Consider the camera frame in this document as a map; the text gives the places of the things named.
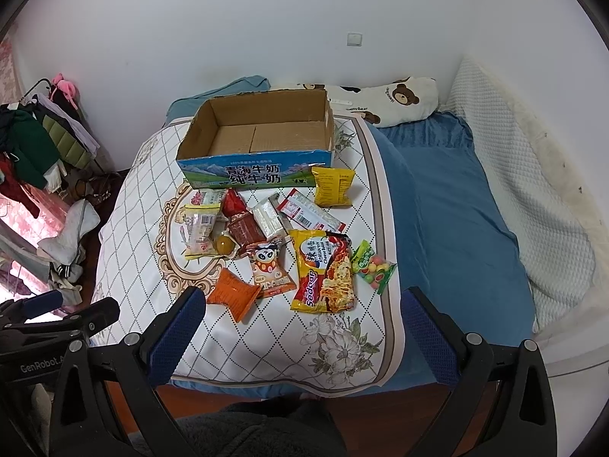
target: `light switch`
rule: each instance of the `light switch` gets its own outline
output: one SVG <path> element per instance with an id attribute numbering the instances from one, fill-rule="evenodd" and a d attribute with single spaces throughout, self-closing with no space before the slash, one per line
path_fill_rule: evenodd
<path id="1" fill-rule="evenodd" d="M 362 35 L 360 33 L 348 33 L 346 35 L 346 45 L 347 46 L 361 46 L 362 45 Z"/>

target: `open box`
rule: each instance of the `open box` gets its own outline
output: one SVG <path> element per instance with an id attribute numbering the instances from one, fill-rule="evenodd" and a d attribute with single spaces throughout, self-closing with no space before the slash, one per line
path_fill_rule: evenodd
<path id="1" fill-rule="evenodd" d="M 212 98 L 199 108 L 176 161 L 195 189 L 313 187 L 331 166 L 334 119 L 326 91 Z"/>

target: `diamond pattern tablecloth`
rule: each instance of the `diamond pattern tablecloth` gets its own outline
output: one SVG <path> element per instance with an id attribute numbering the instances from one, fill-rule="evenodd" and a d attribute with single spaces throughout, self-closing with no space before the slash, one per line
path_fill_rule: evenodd
<path id="1" fill-rule="evenodd" d="M 353 247 L 366 239 L 395 260 L 391 199 L 373 138 L 357 117 L 336 117 L 335 122 L 333 166 L 352 168 L 356 177 L 349 190 L 352 207 L 330 213 L 346 223 Z M 175 155 L 189 123 L 189 118 L 175 120 L 144 143 L 100 232 L 94 300 L 115 298 L 121 316 L 95 337 L 99 344 L 142 331 L 189 285 L 208 295 L 222 266 L 253 282 L 247 258 L 189 262 L 183 257 L 187 229 L 179 209 L 197 191 L 185 182 Z M 313 197 L 314 189 L 299 190 Z M 281 200 L 290 188 L 241 194 L 251 207 L 275 191 Z M 298 283 L 291 243 L 284 246 L 280 262 Z M 404 345 L 397 273 L 383 296 L 357 276 L 354 286 L 356 306 L 346 314 L 291 311 L 293 291 L 255 301 L 239 324 L 226 307 L 208 305 L 174 377 L 235 387 L 287 382 L 325 396 L 383 384 L 399 365 Z"/>

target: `reddish brown floor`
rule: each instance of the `reddish brown floor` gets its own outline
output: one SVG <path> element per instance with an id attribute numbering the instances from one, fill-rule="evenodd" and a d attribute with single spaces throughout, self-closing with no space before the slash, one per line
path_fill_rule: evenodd
<path id="1" fill-rule="evenodd" d="M 113 183 L 111 197 L 97 208 L 102 221 L 100 227 L 106 223 L 112 213 L 122 182 L 123 178 Z M 97 233 L 100 227 L 91 232 L 84 243 L 87 260 L 82 282 L 83 304 L 80 307 L 90 304 L 95 289 L 97 258 L 100 250 Z M 137 431 L 121 389 L 116 383 L 108 385 L 117 413 L 127 433 Z M 491 407 L 494 390 L 495 385 L 489 383 L 478 412 L 455 455 L 471 449 L 475 443 Z M 214 412 L 230 403 L 247 400 L 236 396 L 203 393 L 169 385 L 161 386 L 157 391 L 174 417 Z M 446 387 L 431 384 L 400 392 L 334 398 L 327 401 L 327 407 L 345 438 L 349 456 L 397 457 L 403 456 L 421 437 L 447 395 Z"/>

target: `bear print pillow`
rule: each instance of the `bear print pillow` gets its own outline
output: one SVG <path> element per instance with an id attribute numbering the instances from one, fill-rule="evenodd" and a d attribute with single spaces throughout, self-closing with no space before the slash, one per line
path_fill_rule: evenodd
<path id="1" fill-rule="evenodd" d="M 271 89 L 325 89 L 334 112 L 357 113 L 375 127 L 424 120 L 438 108 L 438 88 L 427 77 L 407 77 L 386 86 L 348 88 L 324 84 L 272 85 Z"/>

